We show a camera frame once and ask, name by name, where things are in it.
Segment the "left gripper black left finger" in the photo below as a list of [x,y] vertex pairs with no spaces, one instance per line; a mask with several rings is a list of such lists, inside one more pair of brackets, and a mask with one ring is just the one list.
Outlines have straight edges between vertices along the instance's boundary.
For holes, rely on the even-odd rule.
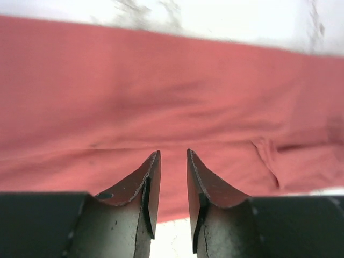
[[160,178],[155,151],[96,195],[2,192],[1,257],[149,257]]

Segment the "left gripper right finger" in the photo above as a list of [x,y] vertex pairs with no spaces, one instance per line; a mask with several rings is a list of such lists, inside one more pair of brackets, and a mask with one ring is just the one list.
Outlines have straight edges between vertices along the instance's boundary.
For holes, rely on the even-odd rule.
[[187,151],[192,250],[198,257],[343,257],[342,196],[249,196]]

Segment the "salmon red t shirt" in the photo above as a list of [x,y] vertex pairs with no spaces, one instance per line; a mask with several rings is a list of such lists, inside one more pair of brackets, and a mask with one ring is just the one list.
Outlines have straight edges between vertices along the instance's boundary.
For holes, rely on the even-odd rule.
[[1,17],[1,190],[97,193],[160,150],[180,219],[189,148],[250,195],[342,186],[343,59]]

